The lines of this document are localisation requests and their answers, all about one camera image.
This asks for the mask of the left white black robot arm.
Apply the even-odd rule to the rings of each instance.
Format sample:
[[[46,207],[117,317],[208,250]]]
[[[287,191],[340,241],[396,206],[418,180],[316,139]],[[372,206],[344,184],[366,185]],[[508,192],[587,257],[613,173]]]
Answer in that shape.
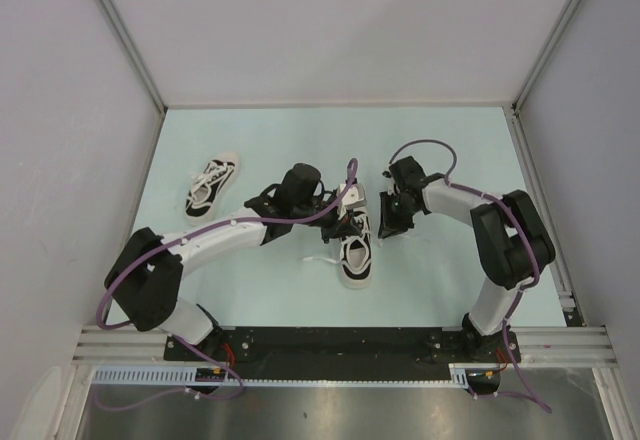
[[[281,183],[267,187],[228,217],[174,234],[156,234],[148,227],[136,231],[105,279],[98,326],[111,329],[104,311],[114,301],[125,313],[126,325],[139,332],[160,329],[185,343],[197,358],[214,357],[221,347],[219,325],[205,308],[180,296],[182,281],[219,257],[264,246],[296,225],[320,229],[323,241],[358,233],[345,201],[357,170],[357,160],[351,159],[345,185],[318,193],[320,172],[298,163]]]

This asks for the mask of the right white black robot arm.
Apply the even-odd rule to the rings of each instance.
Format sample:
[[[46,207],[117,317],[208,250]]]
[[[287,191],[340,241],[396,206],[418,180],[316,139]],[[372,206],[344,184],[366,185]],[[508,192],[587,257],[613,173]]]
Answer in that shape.
[[[440,214],[469,226],[474,234],[485,280],[458,331],[429,337],[434,362],[488,363],[507,351],[516,338],[510,320],[524,293],[537,286],[546,266],[556,258],[555,246],[531,200],[515,190],[501,197],[452,183],[445,175],[428,175],[411,156],[383,172],[390,180],[380,193],[378,237],[408,232],[413,217]]]

